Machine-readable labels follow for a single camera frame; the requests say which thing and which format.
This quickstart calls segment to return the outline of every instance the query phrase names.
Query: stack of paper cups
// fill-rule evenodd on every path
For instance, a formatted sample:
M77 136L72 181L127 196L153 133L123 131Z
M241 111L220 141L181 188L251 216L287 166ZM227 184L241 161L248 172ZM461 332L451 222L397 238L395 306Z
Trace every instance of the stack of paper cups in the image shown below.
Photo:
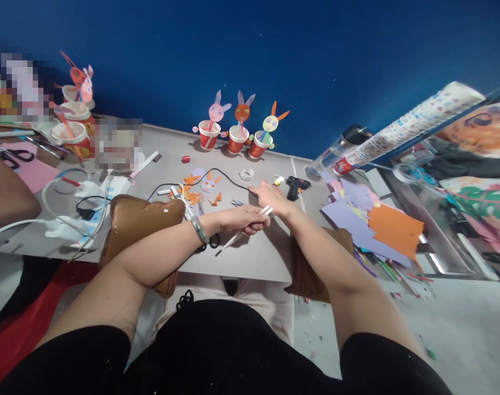
M484 99L485 96L476 90L460 82L451 82L348 153L336 164L334 170L338 174L346 174L353 168L364 166Z

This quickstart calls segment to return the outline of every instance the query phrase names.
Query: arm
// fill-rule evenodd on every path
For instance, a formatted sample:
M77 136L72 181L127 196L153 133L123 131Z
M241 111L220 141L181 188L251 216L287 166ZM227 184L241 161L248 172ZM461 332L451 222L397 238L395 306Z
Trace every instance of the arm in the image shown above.
M37 217L40 203L19 176L0 160L0 228Z
M354 333L385 336L422 356L420 347L377 281L318 224L286 200L279 188L261 182L250 188L288 226L310 266L327 287L341 347Z
M242 229L254 235L269 226L259 207L243 206L199 217L204 232ZM45 342L79 328L110 325L122 329L132 341L145 293L165 279L202 245L190 221L160 230L118 254L85 287L61 318L48 330Z

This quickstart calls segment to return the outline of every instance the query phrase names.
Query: brown cushion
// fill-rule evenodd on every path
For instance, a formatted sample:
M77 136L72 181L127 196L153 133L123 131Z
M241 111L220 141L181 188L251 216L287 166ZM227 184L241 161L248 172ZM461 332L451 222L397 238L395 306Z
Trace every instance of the brown cushion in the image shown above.
M342 247L350 254L354 255L354 244L352 236L346 229L328 229L323 228L332 236ZM301 297L314 299L320 302L330 303L327 287L323 284L316 272L312 269L305 255L301 251L301 247L293 238L293 273L292 285L284 290L289 294L298 295Z
M100 268L105 267L124 249L159 230L180 224L186 210L184 202L152 202L130 195L118 195L110 203L111 228L107 233ZM154 290L163 298L173 295L177 271L159 282Z

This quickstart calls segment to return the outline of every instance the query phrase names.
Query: red paper cup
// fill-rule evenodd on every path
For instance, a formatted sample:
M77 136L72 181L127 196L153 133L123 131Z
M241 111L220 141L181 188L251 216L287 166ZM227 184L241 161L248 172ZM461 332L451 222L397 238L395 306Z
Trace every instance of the red paper cup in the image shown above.
M60 107L68 108L69 110L74 111L74 114L66 112L65 118L69 121L76 121L84 124L89 136L94 136L96 121L89 111L89 107L87 107L85 103L80 101L70 101L68 103L61 104Z
M229 129L228 151L231 154L238 154L244 147L244 143L246 143L249 135L250 133L245 127L243 127L243 132L241 133L240 125L232 126Z
M250 147L249 155L253 159L259 159L262 154L268 149L268 147L273 143L273 138L268 133L264 141L261 142L260 139L265 131L258 131L255 133L254 141Z
M94 158L94 147L91 144L91 139L87 134L85 125L79 122L69 121L70 128L74 134L74 138L70 137L70 133L63 123L52 128L50 134L55 139L61 141L64 146L76 153L75 146L79 148L82 158Z
M217 122L211 125L211 131L208 132L207 127L209 124L210 121L202 121L199 123L200 146L207 151L213 149L217 142L218 134L221 132L221 126Z

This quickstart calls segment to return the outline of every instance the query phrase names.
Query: pixelated area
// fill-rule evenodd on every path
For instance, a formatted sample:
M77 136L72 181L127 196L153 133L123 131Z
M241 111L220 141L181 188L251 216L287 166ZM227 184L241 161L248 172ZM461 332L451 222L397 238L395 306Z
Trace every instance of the pixelated area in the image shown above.
M144 158L142 119L96 119L94 146L96 167L128 171L138 169Z
M25 57L0 55L0 122L51 122L53 97L38 78L37 64Z

